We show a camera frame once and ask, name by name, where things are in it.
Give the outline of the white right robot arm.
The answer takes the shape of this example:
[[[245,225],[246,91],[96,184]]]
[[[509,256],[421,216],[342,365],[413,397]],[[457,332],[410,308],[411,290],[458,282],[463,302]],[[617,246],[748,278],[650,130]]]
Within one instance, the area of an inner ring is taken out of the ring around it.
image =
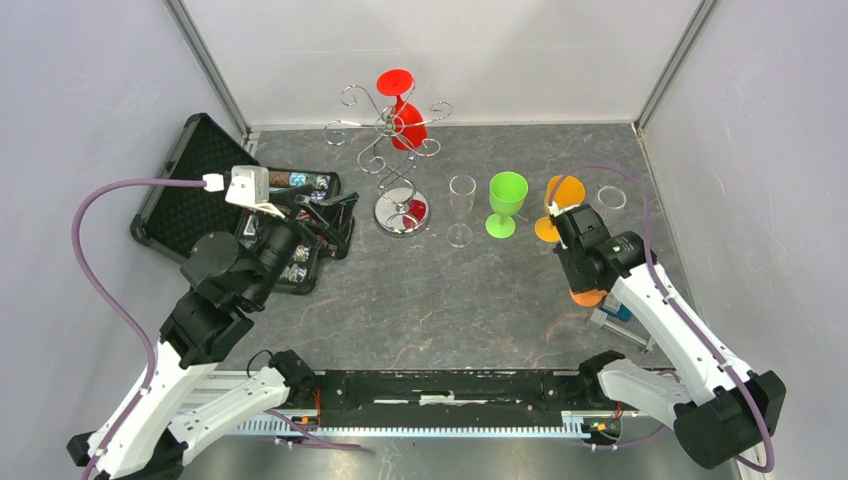
[[[754,372],[709,330],[668,279],[648,235],[611,235],[588,204],[550,204],[548,211],[559,236],[553,251],[572,296],[615,298],[641,322],[677,374],[657,375],[618,352],[603,352],[579,366],[580,400],[591,408],[621,402],[649,415],[669,427],[703,468],[762,446],[763,464],[745,464],[772,471],[772,436],[786,396],[780,377]]]

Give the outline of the red plastic wine glass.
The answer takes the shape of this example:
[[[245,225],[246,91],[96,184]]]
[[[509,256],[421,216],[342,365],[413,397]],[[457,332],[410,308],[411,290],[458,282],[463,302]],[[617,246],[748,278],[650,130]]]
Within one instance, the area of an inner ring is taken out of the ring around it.
[[[381,74],[376,81],[378,92],[394,97],[386,123],[391,127],[392,144],[402,151],[417,150],[427,137],[420,111],[408,100],[414,88],[414,77],[405,69],[391,69]]]

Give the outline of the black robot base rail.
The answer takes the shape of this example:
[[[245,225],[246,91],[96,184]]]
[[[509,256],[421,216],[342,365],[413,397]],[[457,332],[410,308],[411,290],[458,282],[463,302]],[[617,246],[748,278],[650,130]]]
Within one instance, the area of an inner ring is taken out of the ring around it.
[[[292,382],[284,410],[307,425],[369,432],[539,432],[583,414],[578,433],[612,432],[632,407],[593,389],[581,370],[313,371],[294,351],[270,356]]]

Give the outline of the orange plastic wine glass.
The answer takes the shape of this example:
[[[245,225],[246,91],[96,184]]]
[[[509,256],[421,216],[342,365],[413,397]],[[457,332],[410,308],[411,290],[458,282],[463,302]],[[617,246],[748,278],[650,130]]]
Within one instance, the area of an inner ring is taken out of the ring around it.
[[[585,292],[569,291],[575,304],[583,308],[596,308],[602,305],[608,295],[606,290],[592,289]]]

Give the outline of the yellow plastic wine glass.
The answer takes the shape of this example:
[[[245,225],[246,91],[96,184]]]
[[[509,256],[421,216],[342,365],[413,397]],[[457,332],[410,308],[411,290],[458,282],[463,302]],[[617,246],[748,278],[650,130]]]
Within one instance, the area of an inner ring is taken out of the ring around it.
[[[585,199],[586,190],[580,180],[568,176],[557,189],[553,196],[554,203],[559,209],[565,209],[580,205]],[[536,236],[547,243],[559,241],[559,235],[555,225],[549,216],[538,219],[534,224]]]

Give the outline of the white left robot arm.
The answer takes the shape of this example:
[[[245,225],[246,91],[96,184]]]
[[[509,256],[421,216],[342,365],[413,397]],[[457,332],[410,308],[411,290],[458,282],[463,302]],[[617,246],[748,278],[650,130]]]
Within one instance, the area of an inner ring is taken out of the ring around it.
[[[264,239],[244,248],[229,232],[202,236],[183,264],[190,288],[175,304],[156,342],[142,339],[147,363],[120,406],[95,431],[72,437],[67,450],[85,479],[176,479],[204,450],[251,417],[284,404],[317,401],[315,372],[294,351],[271,355],[216,399],[187,413],[180,407],[253,327],[302,237],[291,215],[301,188],[272,196]]]

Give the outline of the green plastic wine glass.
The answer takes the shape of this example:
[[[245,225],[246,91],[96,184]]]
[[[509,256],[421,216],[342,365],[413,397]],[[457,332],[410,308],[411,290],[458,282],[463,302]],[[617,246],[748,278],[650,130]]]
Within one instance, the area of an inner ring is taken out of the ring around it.
[[[489,183],[489,204],[493,213],[487,218],[487,233],[496,239],[506,239],[516,230],[513,216],[519,212],[529,192],[524,176],[513,171],[499,172]]]

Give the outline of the clear wine glass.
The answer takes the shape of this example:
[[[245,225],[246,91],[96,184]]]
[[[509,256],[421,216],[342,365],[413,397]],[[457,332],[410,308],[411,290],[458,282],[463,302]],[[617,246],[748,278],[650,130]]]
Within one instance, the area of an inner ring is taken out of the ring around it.
[[[596,205],[604,211],[620,212],[627,205],[626,193],[612,185],[601,186],[595,194]]]
[[[448,243],[455,248],[464,248],[473,238],[468,224],[474,205],[476,181],[469,175],[456,175],[449,182],[449,204],[453,215],[453,224],[446,231]]]

